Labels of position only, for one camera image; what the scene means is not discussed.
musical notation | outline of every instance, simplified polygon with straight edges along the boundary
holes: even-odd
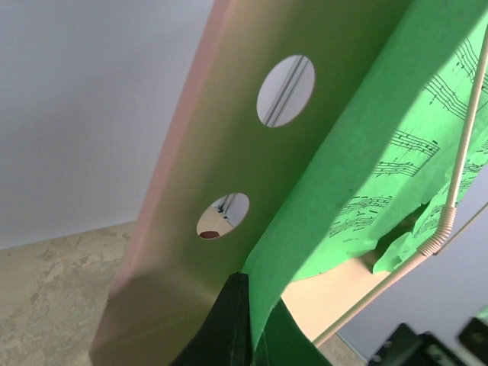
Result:
[[[432,158],[439,151],[437,141],[427,141],[401,130],[396,130],[393,133],[390,144],[404,147],[410,151],[418,151],[426,154],[429,158]]]
[[[473,183],[473,179],[466,179],[461,181],[461,183],[459,184],[459,190],[460,191],[467,190],[470,187],[471,183]]]
[[[472,162],[467,162],[464,165],[463,169],[463,180],[459,185],[459,189],[461,191],[467,190],[471,183],[473,183],[474,179],[477,177],[478,173],[480,173],[483,165],[481,164],[474,164]]]
[[[338,216],[346,215],[354,211],[361,213],[361,210],[368,208],[369,212],[372,214],[378,214],[379,210],[385,208],[391,201],[393,197],[368,197],[368,196],[354,196],[349,204],[346,204],[344,208],[339,212]]]
[[[457,63],[463,71],[466,72],[471,82],[474,82],[474,75],[476,73],[476,67],[478,64],[478,55],[474,52],[473,46],[469,39],[463,41],[459,49],[456,51]],[[488,78],[484,77],[482,92],[488,94]]]
[[[488,154],[488,141],[485,141],[483,145],[477,150],[477,153]]]
[[[424,89],[432,94],[432,100],[429,104],[438,101],[448,112],[462,120],[464,119],[467,113],[466,103],[459,100],[455,91],[449,87],[439,74],[436,74],[430,82],[427,83]]]
[[[443,205],[438,204],[437,206],[434,206],[434,208],[432,208],[431,213],[426,217],[423,224],[416,231],[416,233],[413,234],[414,238],[418,237],[420,234],[424,233],[427,230],[432,230],[437,227],[440,218],[440,213],[442,211],[442,207]]]
[[[372,174],[376,175],[376,177],[395,174],[413,177],[419,172],[420,168],[413,165],[412,162],[379,162],[374,167]]]
[[[346,230],[359,231],[370,226],[374,222],[374,217],[356,217],[345,221],[336,221],[332,224],[327,233],[327,237],[332,238]]]
[[[338,220],[331,225],[327,237],[332,238],[348,230],[365,229],[392,200],[392,196],[354,196],[339,212]]]
[[[464,165],[463,174],[473,173],[478,174],[483,166],[481,164],[473,164],[472,162],[467,162]]]

circular hole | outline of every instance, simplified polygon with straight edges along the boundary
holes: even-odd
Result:
[[[291,122],[307,105],[314,83],[315,70],[305,56],[294,55],[282,60],[259,89],[259,120],[267,127]]]
[[[217,239],[234,230],[247,214],[249,199],[243,193],[222,196],[200,216],[197,234],[202,239]]]

tan surface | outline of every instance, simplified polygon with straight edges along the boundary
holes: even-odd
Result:
[[[88,347],[133,227],[0,251],[2,366],[91,364]],[[364,364],[338,337],[320,350],[337,366]]]
[[[232,229],[212,207],[199,224],[198,232],[216,230],[223,235]],[[388,272],[370,273],[360,259],[353,258],[324,274],[289,284],[282,297],[303,334],[313,341],[386,276]]]
[[[214,2],[94,339],[96,365],[167,364],[188,342],[409,3]],[[314,65],[312,96],[291,123],[264,127],[256,113],[262,82],[276,64],[298,53]],[[199,238],[201,212],[232,192],[248,196],[247,217],[223,238]],[[142,359],[137,349],[150,342],[159,347]]]

thin metal rod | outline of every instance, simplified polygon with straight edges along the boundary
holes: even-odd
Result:
[[[463,233],[463,231],[465,231],[469,225],[471,225],[475,219],[477,219],[486,209],[488,208],[488,202],[486,202],[475,214],[473,217],[471,217],[464,225],[463,227],[461,227],[457,233],[455,233],[440,249],[439,251],[436,253],[439,254],[441,253],[444,249],[446,249],[453,241],[455,241],[459,235],[461,235]]]
[[[446,202],[450,207],[456,207],[458,200],[459,186],[463,175],[464,163],[466,162],[467,149],[469,147],[471,132],[473,131],[474,118],[480,101],[481,87],[485,78],[486,64],[488,63],[488,27],[485,30],[483,45],[481,47],[480,59],[476,75],[474,76],[473,87],[471,89],[470,102],[467,107],[466,120],[464,122],[463,133],[461,135],[461,144],[457,150],[456,163],[452,174],[451,185],[449,186],[448,200]]]

sheet music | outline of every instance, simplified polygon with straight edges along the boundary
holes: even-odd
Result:
[[[417,220],[413,232],[393,243],[374,271],[394,270],[434,233],[448,191],[485,24],[480,22],[449,62],[425,84],[394,131],[371,177],[339,212],[321,244],[323,248],[356,242],[355,250],[360,252],[358,243],[362,242],[367,252],[382,235],[429,200],[430,205]],[[460,199],[488,161],[488,109],[484,109],[488,104],[488,78],[483,87]],[[434,191],[426,197],[429,187]],[[325,249],[317,252],[323,254]],[[310,274],[305,265],[295,279]]]

